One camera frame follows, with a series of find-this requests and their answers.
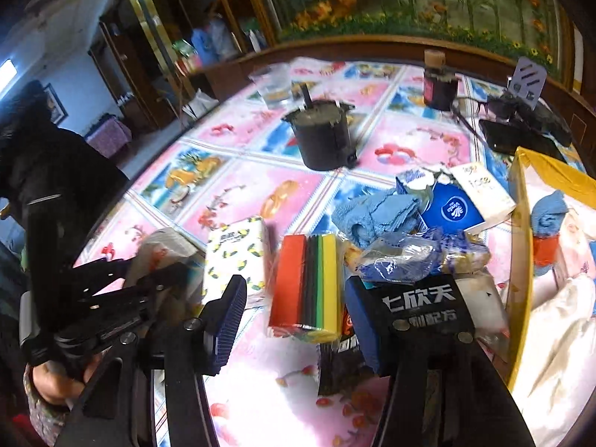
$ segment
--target yellow box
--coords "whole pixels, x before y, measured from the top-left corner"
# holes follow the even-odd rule
[[[507,384],[509,391],[517,379],[527,326],[532,308],[533,246],[532,227],[530,225],[530,207],[527,200],[524,171],[532,166],[544,183],[564,194],[596,209],[596,181],[587,174],[564,164],[558,159],[517,148],[513,165],[509,170],[509,192],[517,207],[511,215],[511,277],[509,296],[505,306],[509,316],[509,351],[508,363],[495,357],[494,365]]]

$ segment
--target picture frame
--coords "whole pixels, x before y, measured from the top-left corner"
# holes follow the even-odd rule
[[[52,84],[45,86],[44,92],[48,98],[48,107],[52,112],[51,120],[57,126],[68,117],[68,113],[56,95]]]

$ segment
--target yellow sponge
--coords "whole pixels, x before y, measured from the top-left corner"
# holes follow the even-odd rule
[[[337,243],[333,234],[323,235],[323,329],[339,334]]]

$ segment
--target floral bedsheet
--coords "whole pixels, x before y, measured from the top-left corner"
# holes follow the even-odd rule
[[[306,168],[291,127],[260,100],[240,91],[158,156],[109,213],[78,263],[133,257],[144,237],[174,227],[201,250],[211,229],[260,214],[272,246],[285,234],[335,232],[338,203],[395,185],[395,174],[419,164],[480,161],[505,180],[508,158],[487,152],[447,113],[424,106],[421,67],[374,62],[291,62],[295,89],[313,98],[354,104],[348,123],[358,166],[320,173]],[[503,89],[458,76],[458,94],[485,100]],[[472,126],[481,133],[478,120]],[[573,149],[563,150],[583,170]],[[488,264],[503,292],[511,260],[511,225],[484,232]],[[120,287],[114,283],[108,290]],[[222,446],[355,447],[369,445],[388,381],[374,378],[354,391],[317,396],[317,347],[265,335],[266,312],[247,310],[229,363],[205,377]],[[157,440],[169,447],[163,375],[156,375]]]

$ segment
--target patterned sleeve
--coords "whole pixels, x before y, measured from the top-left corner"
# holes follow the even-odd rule
[[[25,368],[23,385],[29,401],[31,423],[43,441],[53,447],[68,416],[68,409],[50,405],[41,398],[33,384],[30,365]]]

